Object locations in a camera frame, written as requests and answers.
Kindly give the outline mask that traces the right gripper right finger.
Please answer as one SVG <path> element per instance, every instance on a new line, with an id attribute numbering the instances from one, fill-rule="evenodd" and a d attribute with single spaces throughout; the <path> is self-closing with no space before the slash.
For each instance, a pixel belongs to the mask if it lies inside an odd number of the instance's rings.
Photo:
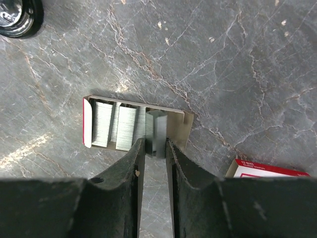
<path id="1" fill-rule="evenodd" d="M 166 168 L 176 238 L 314 238 L 313 177 L 219 178 L 171 140 Z"/>

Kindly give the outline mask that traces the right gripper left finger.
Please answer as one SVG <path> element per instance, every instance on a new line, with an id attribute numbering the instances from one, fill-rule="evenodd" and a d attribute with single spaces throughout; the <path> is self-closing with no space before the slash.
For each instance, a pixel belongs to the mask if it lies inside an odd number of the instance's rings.
<path id="1" fill-rule="evenodd" d="M 91 179 L 3 178 L 3 238 L 137 238 L 145 141 Z"/>

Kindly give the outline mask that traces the red white staple box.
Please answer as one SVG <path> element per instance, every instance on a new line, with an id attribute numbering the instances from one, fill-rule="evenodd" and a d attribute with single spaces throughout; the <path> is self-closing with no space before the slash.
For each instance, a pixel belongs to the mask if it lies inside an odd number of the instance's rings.
<path id="1" fill-rule="evenodd" d="M 265 165 L 256 162 L 234 159 L 226 178 L 262 178 L 262 177 L 309 177 L 306 172 Z"/>

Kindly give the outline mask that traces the black stapler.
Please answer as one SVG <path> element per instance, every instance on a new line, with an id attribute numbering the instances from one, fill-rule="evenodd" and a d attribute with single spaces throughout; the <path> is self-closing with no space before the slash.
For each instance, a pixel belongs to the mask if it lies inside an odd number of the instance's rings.
<path id="1" fill-rule="evenodd" d="M 35 36 L 44 21 L 41 0 L 2 0 L 0 2 L 0 34 L 13 39 Z"/>

